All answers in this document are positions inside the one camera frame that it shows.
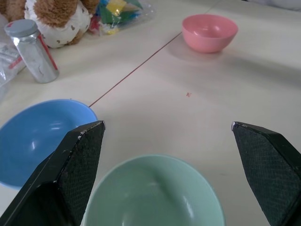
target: table surface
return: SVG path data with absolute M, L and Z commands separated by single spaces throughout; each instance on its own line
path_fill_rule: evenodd
M 128 158 L 169 154 L 208 179 L 227 225 L 268 226 L 230 126 L 232 121 L 260 125 L 301 149 L 301 14 L 239 0 L 154 0 L 153 5 L 152 21 L 114 36 L 86 35 L 76 46 L 53 51 L 61 68 L 58 80 L 36 84 L 23 71 L 0 104 L 0 125 L 40 101 L 79 100 L 92 105 L 107 126 L 95 185 Z M 185 16 L 205 12 L 239 26 L 219 54 L 193 52 L 178 35 Z M 16 193 L 0 186 L 0 214 Z

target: bowl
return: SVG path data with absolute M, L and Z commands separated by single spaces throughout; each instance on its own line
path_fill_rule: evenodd
M 185 42 L 195 51 L 216 53 L 230 44 L 238 27 L 223 16 L 199 14 L 183 20 L 182 32 Z
M 20 189 L 67 132 L 96 120 L 75 100 L 46 101 L 20 112 L 0 129 L 0 183 Z
M 126 161 L 109 172 L 87 206 L 87 226 L 225 226 L 209 183 L 165 155 Z

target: white fabric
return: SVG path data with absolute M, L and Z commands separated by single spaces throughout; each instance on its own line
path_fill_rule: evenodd
M 248 0 L 263 5 L 285 8 L 294 11 L 301 11 L 301 0 Z
M 92 15 L 78 2 L 76 12 L 71 16 L 65 27 L 50 27 L 38 20 L 33 7 L 36 0 L 27 0 L 25 4 L 25 19 L 34 20 L 42 33 L 45 43 L 51 48 L 60 48 L 71 42 L 79 31 L 86 32 Z

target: green bowl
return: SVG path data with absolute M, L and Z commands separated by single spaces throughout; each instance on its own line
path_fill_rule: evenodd
M 206 179 L 165 155 L 128 160 L 109 172 L 90 199 L 87 226 L 225 226 Z

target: red stripe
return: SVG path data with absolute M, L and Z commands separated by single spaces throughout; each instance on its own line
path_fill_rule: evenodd
M 50 54 L 50 52 L 49 52 L 49 49 L 48 49 L 47 45 L 46 45 L 45 42 L 43 41 L 42 36 L 39 35 L 39 36 L 38 36 L 38 39 L 41 41 L 42 46 L 44 47 L 44 49 L 45 49 L 45 51 L 46 51 L 46 53 L 47 53 L 47 55 L 48 55 L 48 57 L 49 57 L 49 59 L 50 59 L 52 65 L 53 65 L 53 67 L 57 70 L 57 66 L 56 66 L 56 64 L 55 64 L 55 61 L 53 60 L 53 58 L 52 58 L 52 56 L 51 56 L 51 54 Z
M 18 63 L 20 63 L 22 61 L 22 57 L 18 57 L 18 59 L 17 60 L 15 60 L 14 62 L 12 62 L 9 66 L 8 66 L 8 68 L 9 69 L 13 69 Z

